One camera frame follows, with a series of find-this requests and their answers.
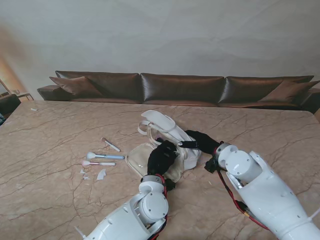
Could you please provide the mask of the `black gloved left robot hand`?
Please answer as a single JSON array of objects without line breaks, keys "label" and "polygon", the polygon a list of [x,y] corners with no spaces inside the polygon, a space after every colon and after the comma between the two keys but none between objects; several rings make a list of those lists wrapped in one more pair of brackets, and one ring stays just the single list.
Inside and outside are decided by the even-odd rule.
[{"label": "black gloved left robot hand", "polygon": [[172,142],[165,140],[150,153],[147,162],[147,175],[163,177],[175,163],[177,157],[176,146]]}]

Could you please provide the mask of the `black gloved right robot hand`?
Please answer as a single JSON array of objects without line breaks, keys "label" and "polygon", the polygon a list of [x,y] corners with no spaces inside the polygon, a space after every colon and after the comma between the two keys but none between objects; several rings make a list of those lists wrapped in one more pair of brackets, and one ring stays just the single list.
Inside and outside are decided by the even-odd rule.
[{"label": "black gloved right robot hand", "polygon": [[218,147],[222,145],[223,141],[216,141],[212,139],[205,133],[193,130],[186,130],[187,135],[194,140],[192,141],[181,141],[178,143],[178,146],[186,149],[197,149],[202,151],[203,153],[213,155]]}]

